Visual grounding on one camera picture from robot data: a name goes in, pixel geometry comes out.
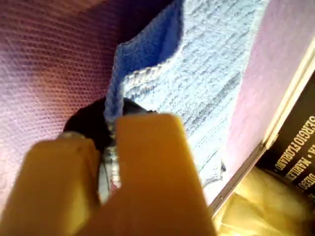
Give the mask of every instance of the pink fabric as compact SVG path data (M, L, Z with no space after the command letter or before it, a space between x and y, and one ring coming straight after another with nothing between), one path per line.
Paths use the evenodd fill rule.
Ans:
M0 0L0 212L25 152L103 97L118 43L170 0Z

